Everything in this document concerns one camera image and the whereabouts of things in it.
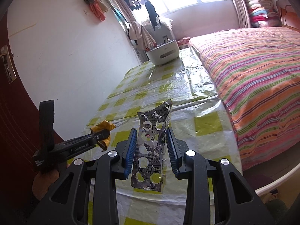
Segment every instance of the floor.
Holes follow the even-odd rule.
[[[243,172],[244,177],[264,175],[277,180],[300,163],[300,142],[271,160]]]
[[[262,175],[277,180],[292,170],[300,163],[300,142],[296,145],[275,156],[271,160],[254,166],[243,172],[246,180],[251,183],[253,177],[261,178]],[[277,187],[278,199],[282,200],[287,208],[290,208],[296,197],[300,193],[300,170],[298,170],[290,179]]]

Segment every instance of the human hand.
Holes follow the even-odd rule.
[[[42,174],[39,172],[32,184],[32,193],[38,199],[41,200],[48,192],[49,186],[59,178],[59,172],[56,169],[50,172]]]

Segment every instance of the stack of blankets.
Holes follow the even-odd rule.
[[[271,0],[245,0],[253,27],[280,26],[279,16]]]

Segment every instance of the metal door plate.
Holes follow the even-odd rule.
[[[4,65],[4,71],[7,76],[8,82],[12,83],[16,78],[16,73],[11,63],[7,45],[1,48],[0,62]]]

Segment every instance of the pink striped bedsheet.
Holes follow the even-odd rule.
[[[220,31],[190,39],[223,100],[243,170],[300,140],[300,33]]]

